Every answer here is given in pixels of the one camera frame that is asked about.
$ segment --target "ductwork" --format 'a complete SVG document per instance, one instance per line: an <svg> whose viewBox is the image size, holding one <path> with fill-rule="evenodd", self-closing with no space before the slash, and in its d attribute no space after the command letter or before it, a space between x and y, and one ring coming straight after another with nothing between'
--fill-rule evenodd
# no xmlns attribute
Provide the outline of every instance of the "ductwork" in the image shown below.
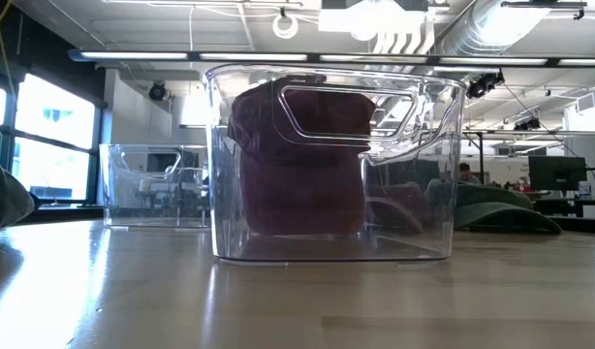
<svg viewBox="0 0 595 349"><path fill-rule="evenodd" d="M434 47L435 54L500 54L526 36L549 9L501 7L502 0L479 0Z"/></svg>

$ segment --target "window frame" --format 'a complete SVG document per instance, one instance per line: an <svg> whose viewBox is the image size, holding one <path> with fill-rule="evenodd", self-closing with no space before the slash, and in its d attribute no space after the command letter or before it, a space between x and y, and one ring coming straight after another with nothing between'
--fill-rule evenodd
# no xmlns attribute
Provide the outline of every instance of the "window frame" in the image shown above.
<svg viewBox="0 0 595 349"><path fill-rule="evenodd" d="M24 138L27 140L46 143L74 151L84 152L89 155L88 161L88 168L87 168L87 180L86 180L86 199L84 200L73 200L73 199L57 199L59 204L86 204L86 205L94 205L97 203L97 185L98 185L98 178L99 178L99 141L100 141L100 134L102 128L102 119L103 113L105 108L105 103L98 103L97 101L90 101L85 97L85 93L78 93L78 91L73 88L72 86L68 86L70 88L65 88L61 84L54 83L49 77L46 77L41 74L33 74L33 72L27 72L26 74L34 75L40 79L44 79L45 81L62 88L95 106L95 114L93 115L93 135L92 135L92 144L89 149L85 149L70 143L46 138L39 135L34 135L31 133L18 131L16 129L16 111L17 111L17 99L14 98L14 95L11 93L11 88L9 86L9 81L7 77L0 75L0 88L5 90L7 93L7 101L5 106L5 118L3 120L3 124L0 125L0 165L8 172L11 172L14 162L14 149L16 146L16 138ZM19 84L22 81L13 79L14 89L16 91L16 96L19 95ZM51 204L54 202L54 199L40 199L42 204Z"/></svg>

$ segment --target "desk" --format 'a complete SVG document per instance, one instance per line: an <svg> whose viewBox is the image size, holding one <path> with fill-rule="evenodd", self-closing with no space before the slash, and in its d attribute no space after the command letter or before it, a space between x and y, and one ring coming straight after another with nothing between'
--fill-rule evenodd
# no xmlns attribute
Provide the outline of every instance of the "desk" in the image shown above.
<svg viewBox="0 0 595 349"><path fill-rule="evenodd" d="M595 236L458 233L447 262L240 267L208 231L0 233L0 348L595 348Z"/></svg>
<svg viewBox="0 0 595 349"><path fill-rule="evenodd" d="M576 217L584 216L584 206L595 206L595 200L588 199L536 199L532 202L534 210L545 215L574 214Z"/></svg>

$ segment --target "computer monitor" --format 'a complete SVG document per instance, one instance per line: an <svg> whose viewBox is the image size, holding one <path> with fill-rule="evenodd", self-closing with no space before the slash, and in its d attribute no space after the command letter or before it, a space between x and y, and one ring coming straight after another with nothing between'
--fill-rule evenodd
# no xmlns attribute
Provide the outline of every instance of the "computer monitor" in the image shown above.
<svg viewBox="0 0 595 349"><path fill-rule="evenodd" d="M586 161L580 157L528 156L530 186L535 190L579 190L586 180Z"/></svg>

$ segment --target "person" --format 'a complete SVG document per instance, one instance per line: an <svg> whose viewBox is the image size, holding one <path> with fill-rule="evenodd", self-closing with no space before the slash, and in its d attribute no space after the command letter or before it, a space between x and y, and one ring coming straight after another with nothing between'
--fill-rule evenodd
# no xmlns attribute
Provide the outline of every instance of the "person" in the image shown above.
<svg viewBox="0 0 595 349"><path fill-rule="evenodd" d="M481 181L470 171L470 165L466 163L459 164L459 180L470 184L481 184Z"/></svg>

